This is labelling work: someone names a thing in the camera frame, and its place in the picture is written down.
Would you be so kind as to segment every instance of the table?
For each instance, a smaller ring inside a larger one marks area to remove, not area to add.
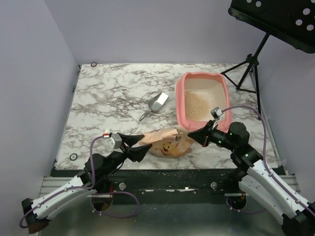
[[[96,67],[82,65],[79,80],[63,140],[57,157],[57,170],[80,170],[89,158],[92,139],[109,130],[113,133],[139,134],[170,128],[178,125],[175,110],[175,83],[186,72],[220,73],[233,64],[100,64]],[[245,67],[233,70],[228,75],[238,81]],[[246,104],[256,107],[256,95],[236,91],[226,80],[231,106]],[[247,78],[244,89],[252,89],[252,82]],[[158,92],[166,92],[170,97],[163,109],[139,122],[140,116],[147,109],[147,101]],[[263,129],[257,116],[245,109],[233,109],[234,121],[245,124],[250,132],[250,144],[262,153]],[[270,139],[267,140],[267,160],[271,167],[277,167]],[[193,151],[178,159],[156,157],[148,153],[140,163],[127,160],[122,169],[208,169],[235,168],[230,151],[210,144],[203,148],[195,143]],[[106,155],[102,142],[97,142],[94,152]],[[70,160],[76,153],[78,158]]]

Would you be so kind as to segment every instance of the music stand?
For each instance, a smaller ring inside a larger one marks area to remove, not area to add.
[[[228,13],[237,20],[266,32],[254,55],[247,55],[244,62],[221,73],[237,90],[256,93],[258,112],[261,114],[258,55],[270,35],[305,53],[315,53],[315,0],[233,0]],[[226,73],[245,63],[249,65],[236,84]],[[243,89],[241,86],[252,68],[256,90]]]

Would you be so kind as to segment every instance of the tripod leg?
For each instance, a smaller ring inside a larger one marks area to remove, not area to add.
[[[244,61],[244,62],[242,62],[242,63],[239,63],[238,65],[236,65],[236,66],[234,66],[234,67],[232,67],[232,68],[229,68],[229,69],[227,69],[227,70],[224,71],[224,72],[221,72],[221,74],[225,74],[225,73],[227,73],[227,72],[229,72],[229,71],[231,71],[231,70],[234,70],[235,68],[240,67],[241,65],[244,65],[246,62],[247,62],[247,61]]]
[[[246,68],[246,71],[244,72],[243,77],[241,78],[240,82],[238,83],[238,85],[236,86],[236,89],[239,90],[242,86],[242,83],[244,82],[244,80],[246,79],[246,76],[248,75],[248,73],[250,72],[251,68],[253,66],[253,63],[250,63],[248,65],[248,67]]]
[[[256,84],[256,94],[257,94],[257,105],[258,105],[258,113],[261,114],[261,107],[260,107],[260,94],[259,94],[259,83],[258,83],[258,69],[257,65],[254,66],[255,71],[255,84]]]

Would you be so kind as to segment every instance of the metal litter scoop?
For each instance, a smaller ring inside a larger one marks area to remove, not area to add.
[[[151,98],[148,102],[149,110],[140,117],[139,121],[142,121],[145,117],[147,117],[150,112],[158,112],[159,110],[161,110],[163,105],[166,103],[168,97],[169,96],[166,93],[161,92],[154,98]]]

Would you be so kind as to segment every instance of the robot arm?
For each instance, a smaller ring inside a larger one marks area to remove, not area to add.
[[[244,124],[232,123],[227,133],[215,129],[216,125],[216,120],[211,120],[188,136],[203,147],[211,142],[232,151],[231,159],[238,167],[231,174],[232,181],[238,181],[240,190],[273,214],[286,236],[313,236],[315,203],[311,204],[291,189],[248,144],[250,134]]]
[[[97,192],[110,192],[111,183],[107,176],[117,170],[126,159],[133,162],[142,161],[151,148],[152,145],[132,147],[143,137],[144,135],[128,136],[119,133],[106,135],[111,149],[119,148],[120,151],[113,151],[106,157],[93,154],[92,160],[90,157],[85,163],[85,168],[62,187],[42,198],[23,200],[22,207],[27,223],[24,228],[28,228],[29,233],[34,234],[47,227],[50,220],[76,200]]]

